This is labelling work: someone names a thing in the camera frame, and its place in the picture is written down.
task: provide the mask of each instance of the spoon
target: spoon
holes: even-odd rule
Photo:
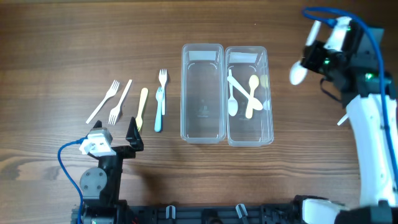
[[[259,86],[260,81],[257,75],[252,75],[249,79],[250,86],[250,97],[254,98],[254,90]],[[246,108],[246,118],[251,119],[253,117],[253,105],[252,103],[248,103],[248,107]]]
[[[232,77],[232,72],[231,69],[228,70],[228,76]],[[235,116],[236,113],[238,112],[238,102],[235,100],[233,96],[233,86],[232,84],[229,84],[229,99],[228,99],[228,113],[231,116]]]
[[[249,93],[247,93],[247,91],[241,86],[241,84],[239,84],[239,82],[234,77],[229,76],[227,78],[227,81],[249,100],[248,104],[252,104],[253,109],[262,110],[262,103],[258,99],[250,97]]]

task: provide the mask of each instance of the plastic utensil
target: plastic utensil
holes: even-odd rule
[[[131,82],[132,82],[132,80],[129,80],[129,82],[127,83],[126,87],[125,87],[124,90],[123,90],[122,97],[120,97],[120,100],[119,100],[118,105],[116,105],[116,106],[111,110],[111,112],[110,112],[110,114],[109,114],[109,124],[110,124],[110,125],[115,125],[115,124],[116,124],[116,121],[117,121],[118,118],[119,118],[119,114],[120,114],[120,111],[121,111],[121,108],[122,108],[123,100],[124,100],[124,98],[126,97],[127,92],[128,92],[129,89],[130,89]]]
[[[253,107],[253,109],[262,110],[262,103],[258,99],[251,97],[249,93],[247,93],[247,91],[244,90],[241,84],[239,84],[234,77],[228,76],[227,81],[229,81],[230,84],[232,84],[232,86],[234,86],[237,90],[239,90],[249,100],[248,104],[249,103],[252,104],[251,106]]]
[[[259,86],[260,81],[257,75],[250,76],[249,86],[250,86],[250,97],[254,98],[254,90]],[[252,103],[248,103],[248,107],[246,107],[246,118],[251,119],[253,117],[253,108]]]
[[[142,111],[144,110],[144,106],[145,106],[145,102],[147,101],[147,97],[148,97],[148,89],[142,88],[141,96],[139,97],[138,114],[137,114],[137,118],[136,118],[138,131],[141,131]]]
[[[118,92],[119,89],[119,82],[116,80],[113,80],[113,83],[111,85],[111,88],[109,88],[109,90],[106,92],[104,99],[102,100],[101,103],[99,103],[99,105],[97,106],[97,108],[95,108],[95,110],[93,111],[93,113],[90,115],[90,117],[87,119],[86,124],[88,124],[93,118],[94,116],[98,113],[98,111],[102,108],[102,106],[105,104],[105,102],[110,99],[111,97],[113,97],[114,95],[116,95],[116,93]]]
[[[228,70],[228,76],[232,77],[231,69]],[[235,116],[238,112],[238,102],[235,100],[233,96],[233,86],[229,84],[229,99],[228,99],[228,113],[231,116]]]
[[[162,101],[163,101],[164,91],[162,87],[159,87],[156,92],[157,100],[157,111],[155,119],[155,131],[159,132],[162,130]]]
[[[166,83],[167,83],[167,69],[160,69],[159,72],[159,81],[162,85],[163,93],[166,93]],[[162,100],[162,115],[166,113],[166,97],[163,96]]]

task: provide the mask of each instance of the yellow utensil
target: yellow utensil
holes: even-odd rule
[[[137,118],[136,118],[138,131],[140,131],[141,127],[142,127],[142,110],[144,110],[144,106],[145,106],[145,102],[147,101],[147,97],[148,97],[148,89],[143,88],[141,90],[141,96],[139,97],[138,114],[137,114]]]
[[[249,79],[250,86],[250,97],[254,98],[254,90],[259,86],[260,80],[257,75],[252,75]],[[253,117],[253,102],[249,100],[248,107],[246,108],[246,118],[251,119]]]

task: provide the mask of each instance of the white fork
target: white fork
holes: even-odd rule
[[[119,89],[119,82],[116,80],[113,80],[113,83],[111,85],[111,88],[109,88],[109,90],[106,92],[106,95],[104,97],[104,99],[102,100],[101,103],[99,103],[99,105],[97,106],[97,108],[95,108],[94,112],[90,115],[90,117],[87,119],[86,124],[88,124],[93,118],[94,116],[98,113],[98,111],[101,109],[101,107],[105,104],[105,102],[113,97],[114,95],[116,95],[116,93],[118,92]]]
[[[162,101],[164,97],[164,91],[161,87],[157,89],[156,100],[157,100],[157,111],[155,119],[155,131],[159,132],[162,130]]]
[[[160,69],[159,72],[159,81],[160,84],[162,85],[163,89],[163,100],[162,100],[162,115],[166,113],[166,99],[165,99],[165,93],[166,93],[166,83],[167,83],[167,69]]]
[[[116,121],[117,121],[118,118],[119,118],[120,110],[121,110],[121,108],[122,108],[122,103],[123,103],[124,98],[125,98],[126,95],[127,95],[127,92],[128,92],[129,89],[130,89],[131,82],[132,82],[132,80],[129,80],[129,82],[127,83],[126,87],[125,87],[124,90],[123,90],[123,94],[122,94],[122,97],[120,97],[120,100],[119,100],[118,105],[116,105],[116,106],[111,110],[111,113],[109,114],[109,124],[110,124],[110,125],[115,125],[115,124],[116,124]]]

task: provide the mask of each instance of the brown wooden surface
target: brown wooden surface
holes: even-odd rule
[[[308,1],[134,2],[0,5],[0,223],[68,223],[78,194],[57,162],[58,148],[84,136],[87,117],[113,80],[132,88],[124,116],[107,124],[121,96],[95,119],[114,145],[125,144],[141,88],[149,89],[144,152],[124,162],[120,198],[130,205],[235,205],[287,202],[296,194],[356,206],[359,169],[349,123],[319,90],[319,75],[289,84],[312,21]],[[386,67],[398,73],[394,7],[376,1],[334,6],[386,28]],[[180,137],[181,49],[187,43],[259,45],[267,49],[274,142],[259,148],[189,145]],[[159,69],[167,68],[164,131],[153,131]],[[77,146],[63,161],[78,182],[97,165]]]

